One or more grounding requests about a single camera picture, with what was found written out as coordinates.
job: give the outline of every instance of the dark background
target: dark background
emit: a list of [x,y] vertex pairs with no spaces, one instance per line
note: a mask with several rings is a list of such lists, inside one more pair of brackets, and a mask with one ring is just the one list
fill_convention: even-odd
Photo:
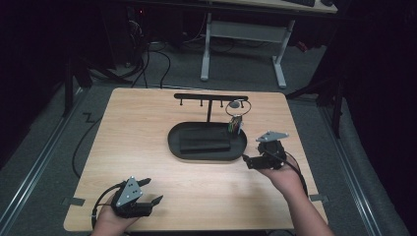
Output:
[[[115,48],[120,44],[128,46],[128,41],[115,42],[118,37],[114,35],[120,32],[106,28],[112,19],[103,16],[105,11],[96,6],[48,1],[1,4],[3,166],[28,132],[31,121],[63,83],[69,51],[76,50],[112,68],[117,63]],[[411,217],[417,211],[417,183],[412,175],[417,167],[417,99],[412,81],[417,78],[416,3],[346,0],[337,1],[336,5],[339,15],[366,21],[344,24],[333,35],[333,25],[318,27],[314,22],[301,20],[290,45],[302,41],[308,47],[328,46],[311,84],[329,77],[341,81],[362,145],[410,233],[417,234]],[[183,39],[181,30],[192,34],[200,26],[193,24],[193,19],[202,16],[155,9],[148,13],[149,22],[154,24],[152,33],[177,45]],[[115,16],[124,18],[123,14]],[[315,92],[329,89],[333,86],[326,85]]]

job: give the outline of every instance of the tabletop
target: tabletop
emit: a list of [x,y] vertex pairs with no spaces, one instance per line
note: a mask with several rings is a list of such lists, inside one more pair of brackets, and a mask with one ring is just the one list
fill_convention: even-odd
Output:
[[[167,136],[171,128],[186,121],[205,122],[208,114],[207,102],[201,106],[199,100],[183,100],[180,105],[175,93],[248,96],[252,108],[243,117],[248,140],[244,153],[259,155],[256,138],[268,130],[288,133],[282,145],[298,160],[309,194],[318,193],[282,93],[117,88],[111,94],[74,195],[86,201],[83,206],[70,206],[65,229],[90,231],[91,211],[98,197],[130,176],[151,179],[142,187],[144,199],[164,196],[153,213],[133,224],[131,231],[293,228],[283,196],[268,178],[248,169],[242,158],[183,160],[170,152]],[[230,120],[224,105],[221,107],[220,101],[212,103],[211,122]],[[313,204],[327,220],[322,203]]]
[[325,6],[320,0],[316,0],[314,7],[308,7],[300,4],[290,3],[282,0],[211,0],[217,3],[243,4],[257,7],[279,8],[287,10],[315,12],[315,13],[336,13],[337,8]]

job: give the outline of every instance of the white desk leg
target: white desk leg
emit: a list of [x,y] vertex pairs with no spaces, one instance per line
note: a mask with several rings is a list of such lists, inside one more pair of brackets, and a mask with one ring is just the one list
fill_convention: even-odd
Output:
[[202,81],[209,80],[209,40],[211,35],[211,13],[208,13],[208,22],[206,28],[206,47],[205,54],[203,55],[203,65],[202,65],[202,76],[200,79]]
[[278,55],[272,57],[272,63],[273,68],[275,69],[276,79],[278,80],[278,85],[280,88],[285,89],[286,88],[286,82],[284,78],[284,74],[282,73],[281,68],[281,60],[282,56],[284,55],[285,48],[288,44],[289,37],[291,36],[292,29],[294,28],[295,21],[292,20],[288,24],[288,28],[285,31],[284,39],[281,43],[281,48],[279,49]]

